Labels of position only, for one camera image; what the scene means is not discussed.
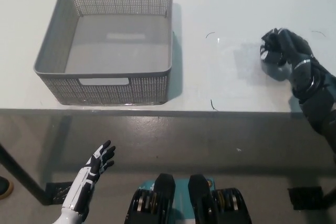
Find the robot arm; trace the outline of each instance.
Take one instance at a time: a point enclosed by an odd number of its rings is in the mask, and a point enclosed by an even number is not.
[[[265,63],[291,65],[289,81],[293,95],[313,129],[323,135],[336,153],[336,77],[314,57],[306,40],[276,28],[262,37],[260,48]]]
[[[111,141],[101,145],[79,171],[62,205],[61,216],[55,224],[80,224],[89,213],[89,204],[94,186],[103,172],[114,164],[109,161],[114,156],[115,146],[108,149]]]

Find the basket handle hole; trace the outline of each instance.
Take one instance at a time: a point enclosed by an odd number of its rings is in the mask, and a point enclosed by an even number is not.
[[[130,84],[128,78],[85,78],[79,79],[79,82],[84,86],[119,86]]]

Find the white robotic hand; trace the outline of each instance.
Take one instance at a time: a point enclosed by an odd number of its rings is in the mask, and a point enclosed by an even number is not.
[[[114,164],[109,161],[114,156],[115,146],[108,149],[111,141],[101,145],[79,171],[62,205],[62,214],[55,224],[80,224],[89,213],[89,204],[94,186],[105,170]]]

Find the floor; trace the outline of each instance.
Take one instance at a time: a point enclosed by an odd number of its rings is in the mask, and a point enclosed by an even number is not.
[[[71,181],[105,140],[117,146],[115,165],[99,180],[86,223],[123,223],[133,193],[161,173],[203,173],[216,188],[237,187],[253,224],[332,224],[329,211],[293,211],[287,188],[336,185],[326,142],[304,119],[270,115],[211,118],[18,116],[0,117],[0,141],[42,186]],[[41,206],[15,183],[0,201],[1,223],[52,223],[60,206]]]

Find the white table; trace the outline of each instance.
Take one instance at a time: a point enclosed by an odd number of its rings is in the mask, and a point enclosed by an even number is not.
[[[55,3],[0,0],[2,112],[216,112],[211,100],[220,112],[298,112],[298,107],[289,106],[288,81],[274,80],[261,69],[260,38],[274,27],[290,28],[306,38],[315,56],[336,74],[336,0],[174,0],[173,29],[182,60],[172,69],[175,90],[169,102],[157,106],[61,105],[33,71]]]

